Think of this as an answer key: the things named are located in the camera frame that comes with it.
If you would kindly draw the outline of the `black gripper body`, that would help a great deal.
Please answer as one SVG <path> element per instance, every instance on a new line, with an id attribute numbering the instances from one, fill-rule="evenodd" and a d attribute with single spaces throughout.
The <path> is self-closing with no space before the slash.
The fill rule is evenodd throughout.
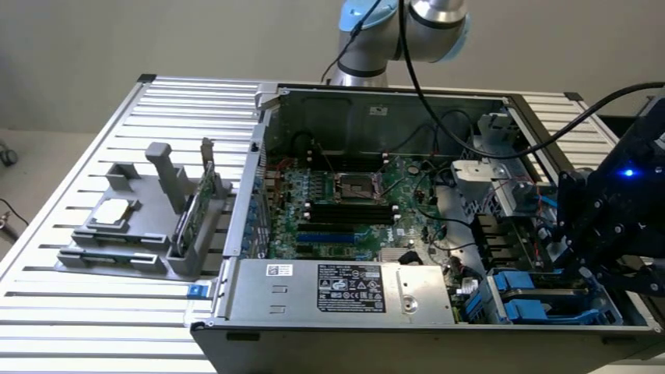
<path id="1" fill-rule="evenodd" d="M 597 169 L 601 226 L 623 254 L 663 257 L 663 100 L 634 121 Z"/>

